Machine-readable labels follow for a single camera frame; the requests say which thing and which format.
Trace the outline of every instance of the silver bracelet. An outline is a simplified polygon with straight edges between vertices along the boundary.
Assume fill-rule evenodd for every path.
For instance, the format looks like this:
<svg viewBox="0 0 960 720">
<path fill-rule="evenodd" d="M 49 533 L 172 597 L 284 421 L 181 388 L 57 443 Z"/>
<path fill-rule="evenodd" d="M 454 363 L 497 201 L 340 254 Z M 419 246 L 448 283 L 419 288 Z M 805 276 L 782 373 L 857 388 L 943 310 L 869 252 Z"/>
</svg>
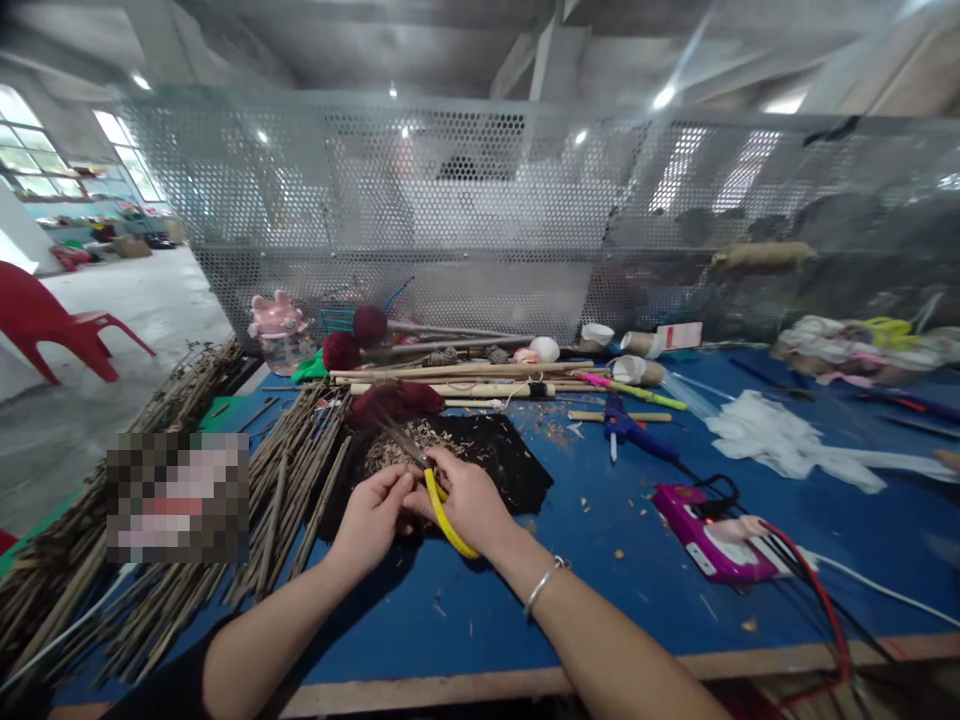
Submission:
<svg viewBox="0 0 960 720">
<path fill-rule="evenodd" d="M 547 580 L 550 579 L 550 576 L 560 568 L 570 568 L 570 563 L 559 555 L 554 555 L 553 560 L 555 562 L 554 566 L 544 573 L 543 578 L 537 583 L 533 592 L 530 593 L 530 599 L 527 600 L 527 604 L 523 606 L 523 619 L 527 622 L 530 622 L 530 613 L 533 611 L 533 604 L 537 601 L 537 598 L 540 597 L 540 593 L 543 592 L 543 588 L 547 584 Z"/>
</svg>

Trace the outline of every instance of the concrete ceiling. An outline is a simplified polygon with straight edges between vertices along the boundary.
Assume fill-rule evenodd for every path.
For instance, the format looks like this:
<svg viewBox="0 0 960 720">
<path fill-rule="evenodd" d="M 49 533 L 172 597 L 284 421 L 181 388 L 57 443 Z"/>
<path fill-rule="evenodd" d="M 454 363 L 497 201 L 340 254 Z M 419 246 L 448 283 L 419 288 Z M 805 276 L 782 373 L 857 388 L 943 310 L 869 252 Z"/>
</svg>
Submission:
<svg viewBox="0 0 960 720">
<path fill-rule="evenodd" d="M 877 106 L 881 93 L 909 105 L 924 68 L 939 68 L 936 101 L 913 104 L 942 112 L 956 107 L 960 81 L 947 32 L 958 3 L 21 0 L 0 57 L 70 99 L 102 99 L 104 85 L 136 70 L 155 84 L 386 91 L 393 82 L 411 94 L 641 106 L 670 84 L 676 103 L 753 109 L 802 74 L 817 112 Z M 941 38 L 933 50 L 930 36 Z M 868 80 L 858 85 L 860 74 Z M 912 94 L 894 93 L 904 78 Z"/>
</svg>

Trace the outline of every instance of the white cloth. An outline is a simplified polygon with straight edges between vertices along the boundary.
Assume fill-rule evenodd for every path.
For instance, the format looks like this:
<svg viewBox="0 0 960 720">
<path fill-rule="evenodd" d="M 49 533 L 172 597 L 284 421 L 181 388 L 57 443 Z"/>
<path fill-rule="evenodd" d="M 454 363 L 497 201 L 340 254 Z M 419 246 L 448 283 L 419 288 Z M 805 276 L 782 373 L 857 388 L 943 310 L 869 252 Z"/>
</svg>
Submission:
<svg viewBox="0 0 960 720">
<path fill-rule="evenodd" d="M 719 415 L 707 418 L 706 424 L 720 436 L 713 446 L 728 458 L 753 458 L 795 480 L 806 479 L 819 465 L 827 474 L 870 494 L 887 486 L 872 467 L 912 470 L 934 480 L 960 483 L 956 473 L 933 458 L 823 445 L 822 433 L 810 423 L 755 390 L 744 390 Z"/>
</svg>

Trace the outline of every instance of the table edge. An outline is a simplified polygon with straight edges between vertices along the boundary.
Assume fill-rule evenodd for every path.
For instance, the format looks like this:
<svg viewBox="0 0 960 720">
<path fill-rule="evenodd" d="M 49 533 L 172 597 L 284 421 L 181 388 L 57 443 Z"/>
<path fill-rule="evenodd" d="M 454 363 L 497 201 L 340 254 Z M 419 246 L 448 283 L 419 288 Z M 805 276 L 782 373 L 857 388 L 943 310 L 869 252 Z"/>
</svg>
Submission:
<svg viewBox="0 0 960 720">
<path fill-rule="evenodd" d="M 960 633 L 905 635 L 881 638 L 880 642 L 894 657 L 904 661 L 960 657 Z M 884 662 L 879 653 L 860 641 L 850 643 L 850 652 L 854 662 L 860 666 Z M 698 680 L 758 677 L 834 667 L 833 655 L 822 643 L 681 655 L 677 659 Z M 279 716 L 338 715 L 572 692 L 570 681 L 560 667 L 402 680 L 319 683 L 294 690 L 285 699 Z M 61 706 L 51 711 L 48 720 L 93 720 L 106 712 L 108 707 L 108 703 Z"/>
</svg>

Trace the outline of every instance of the red cable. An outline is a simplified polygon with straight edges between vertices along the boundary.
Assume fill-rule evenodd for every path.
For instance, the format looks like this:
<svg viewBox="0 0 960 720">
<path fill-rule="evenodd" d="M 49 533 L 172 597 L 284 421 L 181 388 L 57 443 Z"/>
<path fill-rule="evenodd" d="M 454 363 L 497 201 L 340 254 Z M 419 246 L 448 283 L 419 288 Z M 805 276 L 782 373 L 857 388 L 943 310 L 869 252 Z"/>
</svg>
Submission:
<svg viewBox="0 0 960 720">
<path fill-rule="evenodd" d="M 811 688 L 810 690 L 805 690 L 796 695 L 791 695 L 784 698 L 780 701 L 779 706 L 781 709 L 788 708 L 791 705 L 795 705 L 801 700 L 806 700 L 808 698 L 816 697 L 825 692 L 829 692 L 840 685 L 843 685 L 848 680 L 850 680 L 850 647 L 847 645 L 847 637 L 843 633 L 843 626 L 840 624 L 840 620 L 837 618 L 836 612 L 833 609 L 833 603 L 830 602 L 830 596 L 827 595 L 827 591 L 823 589 L 823 585 L 820 584 L 820 578 L 817 577 L 817 574 L 813 571 L 813 568 L 810 567 L 810 563 L 807 562 L 807 558 L 804 557 L 803 553 L 800 552 L 800 549 L 793 544 L 793 541 L 787 537 L 786 533 L 782 530 L 778 530 L 770 523 L 765 520 L 761 520 L 760 524 L 769 530 L 771 533 L 776 535 L 784 545 L 789 548 L 790 552 L 793 553 L 793 556 L 797 559 L 804 569 L 807 571 L 807 575 L 810 577 L 810 582 L 813 585 L 813 589 L 816 591 L 817 595 L 820 597 L 820 601 L 823 603 L 823 606 L 827 609 L 827 617 L 830 619 L 830 625 L 833 628 L 833 634 L 837 645 L 837 678 L 825 685 L 819 685 L 817 687 Z"/>
</svg>

